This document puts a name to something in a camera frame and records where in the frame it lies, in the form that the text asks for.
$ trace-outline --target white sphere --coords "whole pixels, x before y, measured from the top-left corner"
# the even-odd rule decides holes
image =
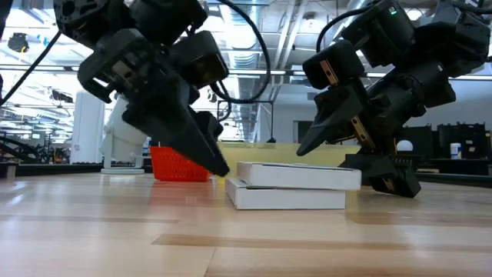
[[[413,151],[414,145],[408,140],[401,140],[397,143],[397,151]]]

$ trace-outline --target red plastic bin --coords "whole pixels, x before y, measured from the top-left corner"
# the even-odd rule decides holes
[[[151,160],[154,177],[162,181],[206,182],[207,169],[186,159],[169,147],[152,146]]]

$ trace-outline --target black cable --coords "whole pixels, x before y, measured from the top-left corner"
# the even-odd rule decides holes
[[[243,12],[239,7],[236,6],[236,4],[232,3],[229,0],[218,0],[220,3],[226,5],[233,11],[237,12],[250,26],[251,29],[253,30],[254,35],[258,39],[258,42],[260,43],[261,50],[264,55],[264,60],[267,64],[267,73],[264,78],[263,84],[261,84],[260,89],[258,90],[258,93],[254,95],[251,98],[247,99],[236,99],[236,98],[231,98],[229,95],[226,95],[222,92],[215,93],[218,97],[224,99],[226,102],[234,103],[234,104],[253,104],[258,100],[261,95],[263,95],[263,92],[267,88],[268,83],[270,82],[270,77],[271,77],[271,61],[270,61],[270,55],[268,54],[268,49],[267,45],[265,44],[263,37],[261,36],[260,31],[258,30],[258,27],[254,24],[254,22],[249,18],[249,16]]]
[[[492,15],[492,8],[476,8],[472,5],[468,5],[465,3],[459,3],[456,1],[452,1],[451,4],[460,10],[464,10],[467,12],[473,12],[476,15]]]
[[[197,29],[194,26],[191,26],[190,29],[189,30],[186,29],[185,32],[186,32],[186,35],[188,37],[190,37],[190,36],[194,35],[194,33],[196,32],[196,30]]]
[[[2,90],[3,90],[3,78],[2,78],[2,74],[0,74],[0,102],[2,101]]]
[[[323,37],[324,37],[324,35],[326,35],[326,32],[328,32],[328,30],[331,27],[333,27],[333,25],[337,24],[341,20],[344,20],[348,17],[354,16],[354,15],[360,15],[360,14],[366,12],[369,8],[370,8],[370,6],[365,7],[365,8],[358,8],[355,10],[351,10],[349,12],[345,12],[343,15],[339,15],[338,17],[334,18],[332,21],[328,22],[328,24],[326,24],[326,26],[321,30],[320,35],[317,37],[316,52],[321,51],[321,43],[323,42]]]
[[[219,85],[221,85],[223,93],[224,93],[225,95],[229,96],[229,92],[228,92],[228,90],[225,88],[224,83],[223,83],[222,81],[219,81],[218,83],[219,83]],[[211,88],[211,90],[212,90],[215,94],[222,93],[222,92],[221,92],[221,90],[218,88],[218,86],[217,86],[217,84],[216,84],[216,83],[214,83],[214,84],[210,85],[210,88]],[[231,113],[232,113],[232,103],[231,103],[231,102],[228,102],[228,107],[227,107],[227,111],[226,111],[225,115],[223,115],[223,116],[222,116],[222,117],[220,117],[220,118],[217,118],[217,120],[218,120],[219,122],[223,122],[224,120],[226,120],[227,118],[229,118],[229,116],[231,115]]]
[[[110,0],[108,4],[108,18],[109,27],[112,32],[117,32],[123,28],[123,21],[121,20],[122,10],[125,3],[122,0]]]
[[[0,107],[3,106],[14,94],[14,92],[17,91],[17,89],[22,85],[22,83],[27,79],[27,77],[34,71],[36,66],[41,63],[41,61],[46,57],[46,55],[49,53],[49,51],[52,49],[53,45],[55,45],[56,41],[60,38],[60,35],[62,33],[58,31],[53,37],[53,39],[49,42],[48,46],[46,46],[45,50],[40,54],[40,56],[32,63],[31,66],[29,66],[28,70],[24,73],[24,75],[15,83],[15,85],[10,89],[10,91],[7,93],[4,99],[0,102]]]

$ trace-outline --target ceiling duct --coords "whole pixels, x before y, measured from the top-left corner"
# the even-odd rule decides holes
[[[251,20],[258,25],[261,8],[256,5],[239,5]],[[221,5],[221,14],[224,19],[224,25],[227,34],[227,44],[236,52],[229,52],[230,66],[234,69],[252,69],[257,68],[260,60],[258,53],[241,52],[241,50],[252,50],[258,48],[258,40],[251,29],[251,26],[237,13],[229,9],[225,5]],[[238,78],[238,94],[234,95],[237,98],[251,98],[253,92],[256,91],[256,78]],[[251,105],[234,105],[237,118],[240,123],[238,128],[244,134],[246,142],[252,141],[255,122],[250,119],[251,113],[256,112],[256,105],[251,109]]]

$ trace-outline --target yellow surface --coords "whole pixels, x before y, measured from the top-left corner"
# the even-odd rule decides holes
[[[321,145],[313,152],[299,157],[295,154],[299,144],[291,143],[220,142],[219,148],[228,161],[229,168],[231,168],[229,176],[236,175],[238,162],[282,162],[339,166],[345,160],[346,154],[355,154],[359,150],[358,146]]]

